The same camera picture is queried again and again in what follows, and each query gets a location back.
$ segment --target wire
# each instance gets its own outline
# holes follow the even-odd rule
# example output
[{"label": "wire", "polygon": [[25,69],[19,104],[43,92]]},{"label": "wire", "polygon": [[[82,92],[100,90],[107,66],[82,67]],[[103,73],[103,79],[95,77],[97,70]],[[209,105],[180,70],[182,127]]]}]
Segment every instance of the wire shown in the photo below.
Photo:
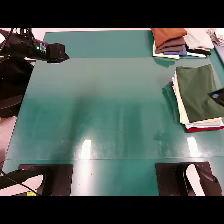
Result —
[{"label": "wire", "polygon": [[11,30],[10,30],[8,36],[7,36],[7,37],[5,38],[5,40],[3,41],[3,44],[2,44],[2,46],[1,46],[1,48],[0,48],[0,54],[2,53],[2,51],[3,51],[4,47],[5,47],[5,45],[8,43],[9,38],[10,38],[10,36],[12,35],[13,30],[14,30],[14,28],[11,28]]},{"label": "wire", "polygon": [[18,183],[17,181],[15,181],[15,180],[13,180],[12,178],[8,177],[8,175],[7,175],[5,172],[3,172],[2,170],[0,170],[0,172],[1,172],[6,178],[8,178],[9,180],[11,180],[12,182],[14,182],[14,183],[16,183],[16,184],[19,184],[19,185],[21,185],[21,186],[23,186],[23,187],[29,189],[30,191],[32,191],[33,193],[35,193],[35,194],[38,195],[38,196],[41,196],[40,194],[38,194],[36,191],[34,191],[34,190],[31,189],[30,187],[26,186],[25,184]]}]

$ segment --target black bag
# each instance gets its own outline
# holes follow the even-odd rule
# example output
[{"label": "black bag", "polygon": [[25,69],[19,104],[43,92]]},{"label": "black bag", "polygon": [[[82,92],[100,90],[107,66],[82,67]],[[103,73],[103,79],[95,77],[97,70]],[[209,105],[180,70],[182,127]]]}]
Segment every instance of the black bag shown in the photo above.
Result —
[{"label": "black bag", "polygon": [[18,115],[32,71],[33,65],[23,58],[0,61],[0,117]]}]

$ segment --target floor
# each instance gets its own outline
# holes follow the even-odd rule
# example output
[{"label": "floor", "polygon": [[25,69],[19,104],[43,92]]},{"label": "floor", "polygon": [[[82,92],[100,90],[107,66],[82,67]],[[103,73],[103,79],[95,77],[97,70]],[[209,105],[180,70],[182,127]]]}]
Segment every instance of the floor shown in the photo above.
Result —
[{"label": "floor", "polygon": [[[36,39],[43,40],[46,32],[64,32],[64,31],[108,31],[108,30],[150,30],[150,28],[33,28],[33,34]],[[16,124],[16,117],[7,119],[0,118],[0,163],[5,159],[9,141]]]}]

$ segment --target dark green towel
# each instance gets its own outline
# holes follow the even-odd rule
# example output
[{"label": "dark green towel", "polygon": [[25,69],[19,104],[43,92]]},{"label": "dark green towel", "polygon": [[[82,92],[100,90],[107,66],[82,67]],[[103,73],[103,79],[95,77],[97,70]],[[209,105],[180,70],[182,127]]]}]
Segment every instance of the dark green towel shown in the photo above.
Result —
[{"label": "dark green towel", "polygon": [[208,96],[216,90],[212,66],[177,67],[180,95],[190,122],[224,117],[224,107]]}]

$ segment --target table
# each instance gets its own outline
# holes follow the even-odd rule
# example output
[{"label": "table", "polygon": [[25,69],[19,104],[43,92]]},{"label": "table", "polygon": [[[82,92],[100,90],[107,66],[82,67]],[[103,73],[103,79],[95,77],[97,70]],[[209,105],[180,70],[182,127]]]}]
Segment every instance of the table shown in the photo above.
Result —
[{"label": "table", "polygon": [[4,171],[19,164],[74,164],[71,195],[158,195],[156,162],[209,161],[224,189],[224,130],[185,133],[168,85],[176,66],[206,59],[152,57],[151,31],[47,33],[65,44],[61,64],[38,61]]}]

